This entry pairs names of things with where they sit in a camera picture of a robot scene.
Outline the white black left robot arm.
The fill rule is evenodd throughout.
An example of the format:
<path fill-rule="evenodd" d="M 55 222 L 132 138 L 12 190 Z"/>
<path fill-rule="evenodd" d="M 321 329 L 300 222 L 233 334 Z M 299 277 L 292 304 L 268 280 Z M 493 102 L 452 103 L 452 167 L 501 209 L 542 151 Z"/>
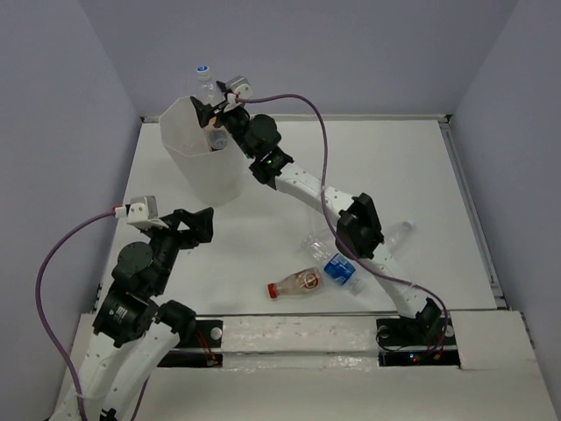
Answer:
<path fill-rule="evenodd" d="M 212 240 L 213 209 L 178 209 L 160 217 L 150 204 L 137 201 L 115 207 L 111 216 L 148 240 L 119 252 L 79 373 L 54 420 L 123 419 L 161 360 L 194 336 L 193 310 L 153 299 L 163 294 L 178 254 Z"/>

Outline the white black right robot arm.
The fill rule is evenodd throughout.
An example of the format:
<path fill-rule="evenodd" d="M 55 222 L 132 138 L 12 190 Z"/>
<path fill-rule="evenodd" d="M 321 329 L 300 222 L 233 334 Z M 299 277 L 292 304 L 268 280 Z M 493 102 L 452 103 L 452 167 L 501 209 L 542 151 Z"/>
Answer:
<path fill-rule="evenodd" d="M 287 194 L 323 214 L 338 251 L 369 272 L 391 298 L 400 317 L 397 337 L 441 348 L 449 324 L 444 301 L 413 282 L 394 260 L 385 244 L 382 224 L 373 199 L 327 186 L 326 175 L 315 177 L 299 167 L 280 147 L 281 134 L 266 114 L 251 115 L 246 105 L 255 103 L 248 83 L 221 83 L 222 99 L 206 104 L 191 97 L 198 124 L 224 128 L 252 164 L 250 171 L 261 184 Z"/>

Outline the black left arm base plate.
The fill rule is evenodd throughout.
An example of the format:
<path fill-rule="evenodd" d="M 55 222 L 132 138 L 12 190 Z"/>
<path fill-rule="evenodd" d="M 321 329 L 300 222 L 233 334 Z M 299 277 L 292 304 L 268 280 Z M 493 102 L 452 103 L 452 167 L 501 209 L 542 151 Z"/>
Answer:
<path fill-rule="evenodd" d="M 223 365 L 221 319 L 198 319 L 193 333 L 161 360 L 163 368 L 214 368 Z"/>

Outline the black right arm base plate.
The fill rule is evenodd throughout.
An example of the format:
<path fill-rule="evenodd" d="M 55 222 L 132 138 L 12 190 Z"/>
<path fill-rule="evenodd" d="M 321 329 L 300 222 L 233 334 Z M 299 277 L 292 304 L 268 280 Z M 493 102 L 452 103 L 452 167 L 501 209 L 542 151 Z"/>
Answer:
<path fill-rule="evenodd" d="M 380 367 L 460 367 L 460 357 L 452 321 L 444 327 L 441 318 L 436 331 L 428 338 L 415 339 L 406 332 L 404 318 L 376 320 L 375 340 L 379 348 Z"/>

